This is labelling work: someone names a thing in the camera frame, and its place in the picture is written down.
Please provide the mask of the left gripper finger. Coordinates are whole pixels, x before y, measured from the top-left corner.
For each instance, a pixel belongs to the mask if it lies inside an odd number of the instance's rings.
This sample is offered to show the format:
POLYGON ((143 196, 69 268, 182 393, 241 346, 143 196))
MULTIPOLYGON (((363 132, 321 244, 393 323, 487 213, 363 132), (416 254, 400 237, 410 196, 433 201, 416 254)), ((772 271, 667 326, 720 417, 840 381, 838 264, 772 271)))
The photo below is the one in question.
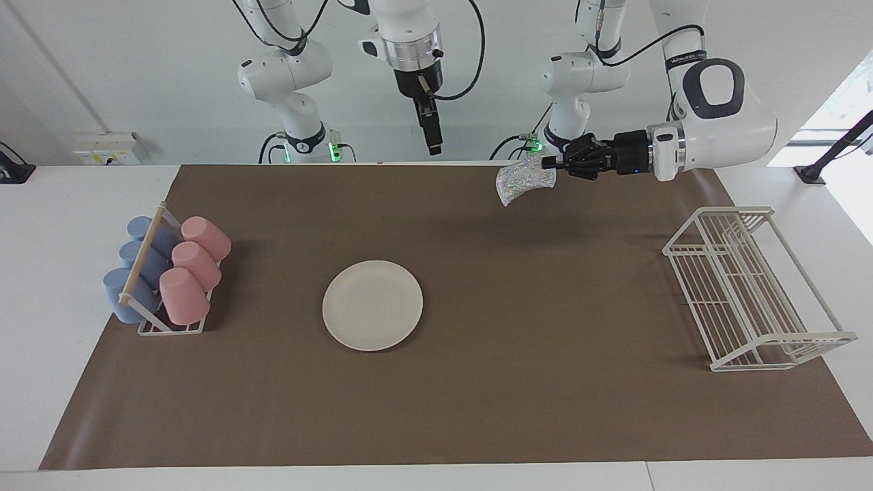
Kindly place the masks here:
POLYGON ((582 166, 592 153, 602 149, 602 141, 592 133, 574 139, 546 133, 546 142, 555 147, 557 153, 543 158, 544 166, 582 166))
POLYGON ((602 173, 602 165, 598 160, 564 160, 558 156, 546 158, 546 170, 563 170, 568 176, 587 181, 595 181, 602 173))

